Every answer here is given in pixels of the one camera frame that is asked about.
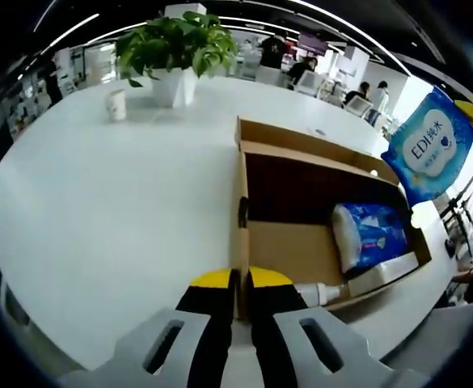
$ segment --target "black shirt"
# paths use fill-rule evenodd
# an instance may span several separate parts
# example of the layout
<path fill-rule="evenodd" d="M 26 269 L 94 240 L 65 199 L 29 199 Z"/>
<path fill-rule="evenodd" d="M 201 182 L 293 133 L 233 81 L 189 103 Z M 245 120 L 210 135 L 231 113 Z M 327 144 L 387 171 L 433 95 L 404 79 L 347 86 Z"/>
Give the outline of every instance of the black shirt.
<path fill-rule="evenodd" d="M 353 99 L 353 97 L 357 95 L 359 97 L 362 97 L 363 99 L 367 99 L 367 97 L 365 96 L 365 93 L 361 92 L 361 91 L 350 91 L 347 95 L 346 95 L 346 98 L 344 99 L 344 105 L 347 105 L 349 103 L 349 101 L 351 101 Z"/>
<path fill-rule="evenodd" d="M 292 78 L 292 84 L 297 85 L 301 80 L 302 75 L 307 70 L 312 71 L 313 69 L 305 62 L 298 62 L 294 64 L 288 72 L 289 77 Z"/>
<path fill-rule="evenodd" d="M 264 40 L 261 48 L 263 49 L 263 54 L 261 55 L 260 65 L 280 69 L 283 55 L 285 55 L 286 44 L 272 36 Z"/>

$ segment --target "ceiling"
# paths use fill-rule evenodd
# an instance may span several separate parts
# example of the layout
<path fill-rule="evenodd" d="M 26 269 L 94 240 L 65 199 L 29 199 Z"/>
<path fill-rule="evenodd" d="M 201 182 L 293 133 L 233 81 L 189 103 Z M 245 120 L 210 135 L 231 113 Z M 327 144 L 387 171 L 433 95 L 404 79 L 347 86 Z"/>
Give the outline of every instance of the ceiling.
<path fill-rule="evenodd" d="M 377 40 L 387 50 L 427 63 L 456 79 L 473 92 L 473 0 L 464 10 L 452 0 L 307 0 L 341 17 Z M 154 0 L 30 0 L 0 2 L 0 82 L 16 80 L 33 55 L 75 24 L 99 17 L 69 34 L 55 49 L 84 44 L 104 33 L 152 19 L 166 4 Z M 288 0 L 204 1 L 208 12 L 279 24 L 321 39 L 361 44 L 402 71 L 375 44 L 352 27 L 328 15 Z M 34 31 L 40 17 L 52 4 Z M 244 26 L 245 23 L 231 21 Z"/>

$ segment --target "white flower pot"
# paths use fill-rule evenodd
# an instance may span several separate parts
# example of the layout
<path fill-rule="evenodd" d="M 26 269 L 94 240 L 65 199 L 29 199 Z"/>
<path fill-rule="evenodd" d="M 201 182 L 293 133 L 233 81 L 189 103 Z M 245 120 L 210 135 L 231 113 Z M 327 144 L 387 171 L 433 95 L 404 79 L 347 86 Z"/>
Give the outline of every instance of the white flower pot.
<path fill-rule="evenodd" d="M 152 79 L 154 98 L 161 108 L 185 107 L 193 102 L 198 77 L 193 69 L 154 70 Z"/>

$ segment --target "potted plant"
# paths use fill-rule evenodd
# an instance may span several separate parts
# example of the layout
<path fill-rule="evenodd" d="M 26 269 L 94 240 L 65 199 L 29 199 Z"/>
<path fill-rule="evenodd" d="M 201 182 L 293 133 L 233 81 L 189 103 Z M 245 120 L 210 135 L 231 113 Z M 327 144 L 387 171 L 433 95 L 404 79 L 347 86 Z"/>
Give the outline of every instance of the potted plant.
<path fill-rule="evenodd" d="M 163 17 L 148 21 L 116 42 L 121 71 L 130 68 L 152 79 L 154 97 L 166 108 L 188 105 L 196 81 L 214 75 L 219 66 L 232 64 L 236 45 L 215 15 L 185 12 L 182 19 Z M 129 77 L 129 83 L 141 83 Z"/>

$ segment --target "box flap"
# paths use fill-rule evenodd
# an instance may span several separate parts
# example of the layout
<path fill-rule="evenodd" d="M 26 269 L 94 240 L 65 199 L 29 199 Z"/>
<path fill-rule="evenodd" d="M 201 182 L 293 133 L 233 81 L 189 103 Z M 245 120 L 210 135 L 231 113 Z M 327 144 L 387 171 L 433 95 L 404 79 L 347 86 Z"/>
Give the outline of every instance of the box flap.
<path fill-rule="evenodd" d="M 398 177 L 381 159 L 361 154 L 330 141 L 313 137 L 304 133 L 283 129 L 273 125 L 238 118 L 236 141 L 241 149 L 242 141 L 254 142 L 299 151 L 325 159 L 353 166 L 368 174 L 376 170 L 378 178 L 398 185 Z"/>

